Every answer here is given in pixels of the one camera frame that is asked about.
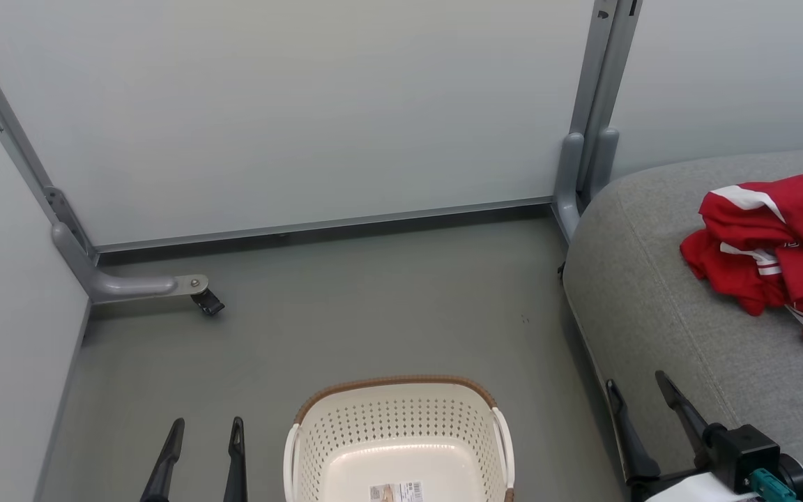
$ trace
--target perforated basket wall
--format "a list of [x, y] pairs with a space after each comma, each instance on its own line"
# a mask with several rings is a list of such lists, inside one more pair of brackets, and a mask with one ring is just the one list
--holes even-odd
[[304, 418], [294, 476], [298, 501], [322, 500], [322, 470], [337, 449], [386, 439], [416, 442], [430, 436], [459, 439], [462, 448], [471, 448], [485, 502], [504, 500], [506, 466], [491, 412], [494, 401], [487, 392], [481, 395], [454, 383], [398, 383], [312, 399], [316, 401], [306, 403], [307, 413], [306, 406], [300, 410]]

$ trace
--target gray floor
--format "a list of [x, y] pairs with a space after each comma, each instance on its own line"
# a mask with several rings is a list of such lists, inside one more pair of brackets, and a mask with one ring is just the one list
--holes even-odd
[[562, 257], [554, 223], [517, 220], [122, 266], [205, 273], [227, 309], [207, 319], [183, 303], [90, 322], [42, 500], [137, 500], [179, 416], [170, 498], [220, 500], [231, 419], [242, 416], [250, 499], [280, 502], [284, 438], [309, 395], [434, 372], [497, 398], [517, 500], [624, 500], [563, 308]]

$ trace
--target red clothing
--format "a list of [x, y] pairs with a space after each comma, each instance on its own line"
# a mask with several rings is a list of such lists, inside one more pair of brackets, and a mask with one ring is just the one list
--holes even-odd
[[803, 175], [718, 188], [698, 212], [705, 229], [681, 244], [695, 276], [749, 314], [785, 306], [803, 324]]

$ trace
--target brown basket rim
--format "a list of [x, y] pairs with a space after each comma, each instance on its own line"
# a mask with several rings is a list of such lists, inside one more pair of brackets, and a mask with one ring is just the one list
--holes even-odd
[[450, 383], [454, 385], [462, 385], [463, 387], [469, 388], [469, 390], [475, 391], [475, 393], [485, 400], [485, 403], [488, 404], [488, 407], [498, 407], [497, 402], [494, 400], [494, 397], [491, 396], [488, 390], [485, 390], [484, 387], [479, 385], [477, 382], [471, 381], [469, 378], [453, 375], [399, 375], [392, 377], [359, 379], [359, 381], [348, 381], [345, 383], [339, 383], [337, 385], [331, 385], [327, 388], [322, 388], [322, 390], [316, 392], [314, 395], [312, 395], [312, 397], [309, 397], [305, 403], [303, 403], [303, 406], [300, 407], [299, 412], [296, 414], [296, 418], [293, 419], [293, 423], [302, 425], [303, 419], [305, 418], [306, 414], [309, 413], [309, 410], [312, 409], [312, 406], [315, 406], [315, 403], [321, 401], [327, 396], [332, 396], [348, 390], [357, 390], [358, 388], [381, 387], [383, 385], [399, 385], [406, 383]]

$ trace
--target gray ottoman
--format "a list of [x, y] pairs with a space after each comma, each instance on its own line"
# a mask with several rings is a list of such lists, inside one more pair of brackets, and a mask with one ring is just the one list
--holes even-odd
[[803, 151], [648, 169], [583, 214], [564, 283], [600, 377], [615, 379], [664, 473], [692, 451], [654, 379], [664, 370], [708, 422], [751, 423], [803, 463], [803, 337], [784, 309], [750, 317], [689, 271], [678, 250], [714, 188], [803, 174]]

